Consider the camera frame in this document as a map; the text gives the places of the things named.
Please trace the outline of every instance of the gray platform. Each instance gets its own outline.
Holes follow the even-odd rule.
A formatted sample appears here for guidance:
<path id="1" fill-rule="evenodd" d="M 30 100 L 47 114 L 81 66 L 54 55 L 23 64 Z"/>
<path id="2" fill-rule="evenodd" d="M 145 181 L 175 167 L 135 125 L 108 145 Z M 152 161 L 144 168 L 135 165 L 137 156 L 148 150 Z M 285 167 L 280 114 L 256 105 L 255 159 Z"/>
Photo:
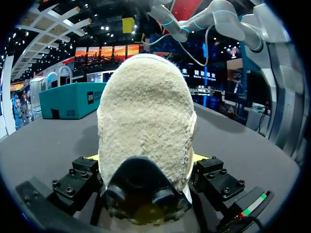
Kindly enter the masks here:
<path id="1" fill-rule="evenodd" d="M 246 191 L 260 186 L 275 193 L 273 201 L 259 216 L 260 221 L 267 224 L 293 188 L 300 172 L 298 165 L 278 147 L 243 125 L 198 105 L 195 110 L 198 114 L 193 142 L 195 153 L 219 157 L 231 175 L 245 180 Z M 53 179 L 60 179 L 68 172 L 77 157 L 92 156 L 97 150 L 95 112 L 81 120 L 38 119 L 0 143 L 0 171 L 10 188 L 32 176 L 50 185 Z M 144 232 L 198 232 L 191 213 L 163 229 L 145 228 Z M 121 225 L 108 228 L 132 232 Z M 256 230 L 253 224 L 247 232 Z"/>

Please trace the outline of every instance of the fuzzy white cover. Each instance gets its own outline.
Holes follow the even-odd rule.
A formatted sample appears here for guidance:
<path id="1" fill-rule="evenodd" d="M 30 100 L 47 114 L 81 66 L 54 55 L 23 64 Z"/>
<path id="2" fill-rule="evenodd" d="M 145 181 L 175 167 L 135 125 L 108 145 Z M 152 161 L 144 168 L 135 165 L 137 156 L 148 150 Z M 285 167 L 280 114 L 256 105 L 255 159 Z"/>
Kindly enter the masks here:
<path id="1" fill-rule="evenodd" d="M 152 54 L 126 60 L 108 81 L 97 115 L 99 166 L 106 185 L 124 160 L 138 155 L 154 161 L 182 192 L 193 164 L 196 114 L 176 66 Z"/>

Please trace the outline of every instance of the green light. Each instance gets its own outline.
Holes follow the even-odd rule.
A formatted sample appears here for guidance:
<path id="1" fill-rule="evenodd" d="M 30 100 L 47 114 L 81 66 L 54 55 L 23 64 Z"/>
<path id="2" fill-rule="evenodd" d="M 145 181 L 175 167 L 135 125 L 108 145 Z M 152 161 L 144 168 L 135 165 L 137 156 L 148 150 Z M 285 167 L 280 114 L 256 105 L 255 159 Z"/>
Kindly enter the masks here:
<path id="1" fill-rule="evenodd" d="M 251 214 L 251 212 L 248 209 L 244 210 L 243 213 L 245 214 L 245 216 L 249 216 Z"/>
<path id="2" fill-rule="evenodd" d="M 261 198 L 265 200 L 265 199 L 267 198 L 267 195 L 265 195 L 265 194 L 263 193 L 263 194 L 261 195 Z"/>

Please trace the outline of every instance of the arch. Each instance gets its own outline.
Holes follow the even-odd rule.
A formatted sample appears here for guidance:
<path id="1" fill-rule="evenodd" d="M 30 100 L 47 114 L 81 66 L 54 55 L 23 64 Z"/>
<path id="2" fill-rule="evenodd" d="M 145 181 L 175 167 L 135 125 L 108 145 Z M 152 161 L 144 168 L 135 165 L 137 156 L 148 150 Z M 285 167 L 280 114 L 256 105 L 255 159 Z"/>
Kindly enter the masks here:
<path id="1" fill-rule="evenodd" d="M 63 69 L 66 69 L 68 74 L 69 74 L 69 77 L 70 77 L 70 83 L 72 82 L 72 70 L 68 67 L 68 66 L 62 66 L 60 67 L 59 71 L 58 71 L 58 86 L 60 86 L 60 77 L 61 77 L 61 72 Z"/>
<path id="2" fill-rule="evenodd" d="M 48 74 L 48 89 L 52 88 L 52 82 L 57 81 L 57 86 L 59 86 L 59 80 L 57 73 L 51 72 Z"/>

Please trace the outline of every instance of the teal box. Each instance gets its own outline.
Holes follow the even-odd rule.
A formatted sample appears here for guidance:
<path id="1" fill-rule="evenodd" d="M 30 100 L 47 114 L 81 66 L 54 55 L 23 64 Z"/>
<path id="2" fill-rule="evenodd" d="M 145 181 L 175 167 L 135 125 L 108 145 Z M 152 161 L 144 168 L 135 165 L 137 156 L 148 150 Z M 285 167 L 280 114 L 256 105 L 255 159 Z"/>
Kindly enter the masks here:
<path id="1" fill-rule="evenodd" d="M 81 119 L 98 109 L 106 83 L 71 83 L 39 93 L 44 119 Z"/>

